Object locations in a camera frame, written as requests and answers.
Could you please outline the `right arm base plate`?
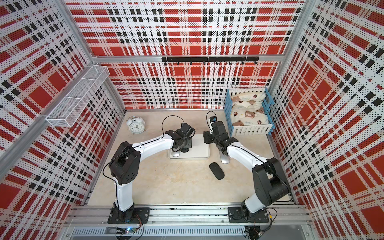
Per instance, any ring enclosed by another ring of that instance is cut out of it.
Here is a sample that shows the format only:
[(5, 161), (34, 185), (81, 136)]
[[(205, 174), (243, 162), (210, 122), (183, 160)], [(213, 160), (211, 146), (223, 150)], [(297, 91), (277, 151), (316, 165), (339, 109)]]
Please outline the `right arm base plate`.
[(261, 209), (255, 213), (250, 213), (243, 207), (229, 207), (228, 217), (230, 223), (269, 223), (266, 209)]

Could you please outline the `silver mouse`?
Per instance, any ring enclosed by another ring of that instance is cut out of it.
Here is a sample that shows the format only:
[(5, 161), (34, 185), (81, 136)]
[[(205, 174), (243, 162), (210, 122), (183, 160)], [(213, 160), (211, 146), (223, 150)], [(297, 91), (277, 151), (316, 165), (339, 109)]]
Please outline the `silver mouse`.
[(221, 159), (221, 162), (222, 164), (229, 164), (231, 159), (230, 157), (228, 156), (228, 154), (226, 153), (223, 153), (223, 152), (219, 152), (219, 155), (220, 155), (220, 159)]
[(172, 149), (171, 156), (173, 158), (178, 158), (180, 156), (180, 153), (181, 153), (181, 150)]

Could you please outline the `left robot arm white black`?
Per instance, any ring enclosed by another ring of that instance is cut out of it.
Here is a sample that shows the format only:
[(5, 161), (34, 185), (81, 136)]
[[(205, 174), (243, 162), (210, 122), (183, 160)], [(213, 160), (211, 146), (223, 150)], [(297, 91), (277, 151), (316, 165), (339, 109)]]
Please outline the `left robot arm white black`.
[(174, 152), (192, 147), (196, 130), (182, 123), (176, 131), (169, 130), (161, 136), (136, 144), (127, 141), (119, 145), (108, 167), (115, 183), (116, 200), (111, 209), (109, 223), (128, 223), (136, 215), (133, 200), (133, 181), (138, 176), (142, 160), (165, 150)]

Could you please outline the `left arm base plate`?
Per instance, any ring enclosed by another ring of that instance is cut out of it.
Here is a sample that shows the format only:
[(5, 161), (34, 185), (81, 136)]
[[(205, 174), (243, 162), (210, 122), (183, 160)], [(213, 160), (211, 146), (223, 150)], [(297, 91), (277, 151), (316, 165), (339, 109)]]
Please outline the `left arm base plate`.
[(132, 206), (122, 212), (117, 206), (113, 206), (108, 218), (108, 224), (146, 224), (150, 211), (150, 208), (135, 208)]

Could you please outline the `white storage tray box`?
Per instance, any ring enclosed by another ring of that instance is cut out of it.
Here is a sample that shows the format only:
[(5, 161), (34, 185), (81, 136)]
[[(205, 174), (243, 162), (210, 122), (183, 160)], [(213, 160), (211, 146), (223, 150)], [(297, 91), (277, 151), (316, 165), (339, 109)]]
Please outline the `white storage tray box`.
[(193, 137), (192, 148), (187, 153), (180, 153), (178, 158), (171, 156), (172, 150), (168, 150), (168, 158), (171, 160), (206, 160), (210, 157), (210, 146), (204, 143), (203, 135)]

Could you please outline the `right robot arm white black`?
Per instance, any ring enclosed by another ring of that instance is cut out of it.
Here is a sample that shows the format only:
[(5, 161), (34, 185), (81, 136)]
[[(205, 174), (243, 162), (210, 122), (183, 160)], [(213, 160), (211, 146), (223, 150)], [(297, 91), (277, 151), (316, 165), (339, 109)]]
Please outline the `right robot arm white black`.
[(203, 133), (204, 143), (215, 144), (223, 164), (238, 161), (253, 176), (254, 193), (242, 201), (240, 212), (232, 213), (231, 221), (252, 222), (267, 213), (267, 207), (291, 191), (281, 163), (276, 158), (266, 159), (230, 137), (223, 122), (211, 122)]

